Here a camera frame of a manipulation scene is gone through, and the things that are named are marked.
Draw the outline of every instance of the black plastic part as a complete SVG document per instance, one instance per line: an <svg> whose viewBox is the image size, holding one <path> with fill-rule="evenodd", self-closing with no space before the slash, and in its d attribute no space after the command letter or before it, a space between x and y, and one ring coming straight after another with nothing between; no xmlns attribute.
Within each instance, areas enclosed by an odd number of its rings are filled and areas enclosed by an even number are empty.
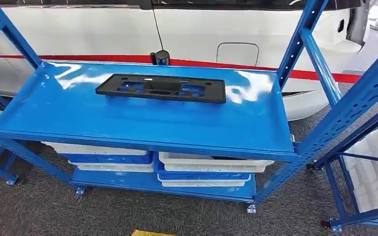
<svg viewBox="0 0 378 236"><path fill-rule="evenodd" d="M150 59L151 59L151 64L157 65L156 54L155 53L150 53Z"/></svg>
<svg viewBox="0 0 378 236"><path fill-rule="evenodd" d="M156 64L157 65L170 65L170 54L166 50L156 52Z"/></svg>
<svg viewBox="0 0 378 236"><path fill-rule="evenodd" d="M186 77L114 74L96 88L96 93L189 102L226 102L224 80Z"/></svg>

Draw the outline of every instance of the stacked plastic tray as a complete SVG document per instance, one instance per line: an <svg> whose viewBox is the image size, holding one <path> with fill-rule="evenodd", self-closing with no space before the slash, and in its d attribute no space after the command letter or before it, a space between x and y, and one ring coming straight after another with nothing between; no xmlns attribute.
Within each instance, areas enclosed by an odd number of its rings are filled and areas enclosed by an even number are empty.
<svg viewBox="0 0 378 236"><path fill-rule="evenodd" d="M154 153L155 172L164 187L239 187L274 163L170 152Z"/></svg>
<svg viewBox="0 0 378 236"><path fill-rule="evenodd" d="M84 171L156 172L164 187L240 187L274 161L45 143Z"/></svg>
<svg viewBox="0 0 378 236"><path fill-rule="evenodd" d="M378 157L378 129L351 147L348 153ZM378 208L378 161L345 157L360 212Z"/></svg>
<svg viewBox="0 0 378 236"><path fill-rule="evenodd" d="M153 152L86 145L45 143L83 171L153 172Z"/></svg>

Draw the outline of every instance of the blue steel shelf top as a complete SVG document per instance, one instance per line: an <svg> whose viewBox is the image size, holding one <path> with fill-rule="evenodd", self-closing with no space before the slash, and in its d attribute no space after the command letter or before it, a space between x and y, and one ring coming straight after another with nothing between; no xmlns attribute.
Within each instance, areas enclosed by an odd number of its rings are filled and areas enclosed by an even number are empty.
<svg viewBox="0 0 378 236"><path fill-rule="evenodd" d="M124 188L177 195L189 195L231 201L252 202L256 194L255 179L252 177L242 187L163 187L156 173L81 171L75 169L71 184Z"/></svg>
<svg viewBox="0 0 378 236"><path fill-rule="evenodd" d="M112 97L112 74L225 80L224 104ZM44 62L0 116L1 137L195 152L296 155L275 72L201 67Z"/></svg>

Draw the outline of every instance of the lower shelf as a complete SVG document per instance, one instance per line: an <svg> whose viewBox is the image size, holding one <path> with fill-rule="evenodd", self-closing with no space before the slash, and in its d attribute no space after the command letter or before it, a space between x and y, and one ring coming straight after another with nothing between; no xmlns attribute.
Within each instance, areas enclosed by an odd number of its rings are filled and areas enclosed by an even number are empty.
<svg viewBox="0 0 378 236"><path fill-rule="evenodd" d="M253 177L242 187L163 187L157 179L156 173L81 171L76 168L69 183L82 186L122 188L246 203L253 202L252 197L256 194L255 179Z"/></svg>

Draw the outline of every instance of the shelf beam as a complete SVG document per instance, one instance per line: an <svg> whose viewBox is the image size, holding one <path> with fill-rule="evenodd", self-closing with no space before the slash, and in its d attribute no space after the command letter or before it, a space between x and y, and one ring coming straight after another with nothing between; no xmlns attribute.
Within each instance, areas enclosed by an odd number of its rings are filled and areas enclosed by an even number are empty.
<svg viewBox="0 0 378 236"><path fill-rule="evenodd" d="M322 88L327 95L328 101L331 107L335 106L341 99L341 92L335 83L334 77L328 68L327 63L316 44L312 32L309 29L303 29L301 33L302 41L307 49L308 55L311 58L311 62L314 65L316 74L321 81Z"/></svg>

